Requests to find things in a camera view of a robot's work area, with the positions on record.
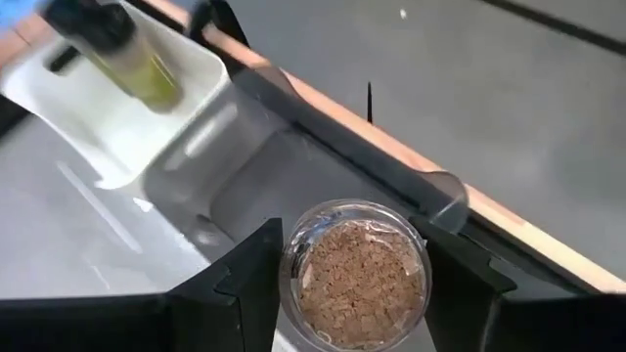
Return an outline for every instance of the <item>gray surface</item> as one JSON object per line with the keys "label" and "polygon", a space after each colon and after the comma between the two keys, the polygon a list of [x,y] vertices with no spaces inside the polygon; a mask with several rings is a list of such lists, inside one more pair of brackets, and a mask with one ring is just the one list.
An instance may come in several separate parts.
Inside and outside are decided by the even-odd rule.
{"label": "gray surface", "polygon": [[626,40],[626,2],[623,0],[517,0],[517,3]]}
{"label": "gray surface", "polygon": [[230,3],[276,65],[361,115],[372,81],[377,125],[626,278],[623,59],[476,1]]}
{"label": "gray surface", "polygon": [[164,291],[207,262],[38,118],[0,139],[0,298]]}

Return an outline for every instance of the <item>white surface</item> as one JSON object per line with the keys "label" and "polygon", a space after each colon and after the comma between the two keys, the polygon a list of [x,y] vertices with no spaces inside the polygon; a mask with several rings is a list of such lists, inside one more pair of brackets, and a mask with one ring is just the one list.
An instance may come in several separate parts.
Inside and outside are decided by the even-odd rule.
{"label": "white surface", "polygon": [[182,86],[183,100],[173,111],[148,110],[84,58],[63,74],[50,72],[46,64],[67,46],[59,35],[9,68],[0,87],[87,159],[102,177],[98,187],[142,198],[145,168],[228,82],[228,73],[211,52],[124,6]]}

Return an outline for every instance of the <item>clear glass jar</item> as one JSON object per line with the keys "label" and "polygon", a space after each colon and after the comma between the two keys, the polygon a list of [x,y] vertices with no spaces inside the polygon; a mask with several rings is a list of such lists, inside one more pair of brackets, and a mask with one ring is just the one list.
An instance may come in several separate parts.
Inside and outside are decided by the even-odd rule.
{"label": "clear glass jar", "polygon": [[323,351],[383,351],[422,319],[431,287],[425,241],[395,211],[365,200],[321,203],[295,224],[281,302]]}

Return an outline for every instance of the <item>wooden strip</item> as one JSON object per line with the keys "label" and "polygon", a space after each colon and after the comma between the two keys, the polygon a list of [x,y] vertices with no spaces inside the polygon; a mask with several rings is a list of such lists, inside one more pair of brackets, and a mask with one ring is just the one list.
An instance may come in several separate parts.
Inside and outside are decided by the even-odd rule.
{"label": "wooden strip", "polygon": [[0,67],[8,64],[26,49],[28,49],[28,43],[14,31],[0,33]]}
{"label": "wooden strip", "polygon": [[14,30],[31,45],[39,40],[45,40],[53,31],[50,25],[37,14],[32,14],[20,21]]}
{"label": "wooden strip", "polygon": [[[170,4],[167,0],[146,0],[161,9],[174,19],[186,23],[187,15],[181,9]],[[235,39],[219,31],[215,27],[208,27],[204,31],[207,41],[219,47],[249,67],[269,65],[269,62],[252,52]],[[311,106],[334,118],[337,122],[359,134],[362,138],[377,146],[382,151],[394,156],[406,165],[420,171],[441,170],[436,163],[423,157],[409,147],[403,145],[393,137],[387,135],[376,126],[368,123],[354,112],[334,102],[298,78],[285,72],[296,92]],[[487,220],[500,227],[521,242],[533,247],[539,253],[553,260],[565,270],[577,276],[584,282],[604,292],[626,292],[626,283],[609,273],[598,264],[571,249],[567,245],[554,239],[539,228],[521,219],[503,205],[489,198],[470,185],[466,185],[469,192],[469,206]]]}

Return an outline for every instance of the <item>bottle cap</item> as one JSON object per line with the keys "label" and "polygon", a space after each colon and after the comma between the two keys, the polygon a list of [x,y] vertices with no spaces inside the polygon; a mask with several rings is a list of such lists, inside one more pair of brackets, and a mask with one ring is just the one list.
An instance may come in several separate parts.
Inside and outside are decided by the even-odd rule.
{"label": "bottle cap", "polygon": [[42,15],[61,35],[82,38],[97,54],[111,54],[123,48],[136,30],[135,22],[116,3],[54,0]]}

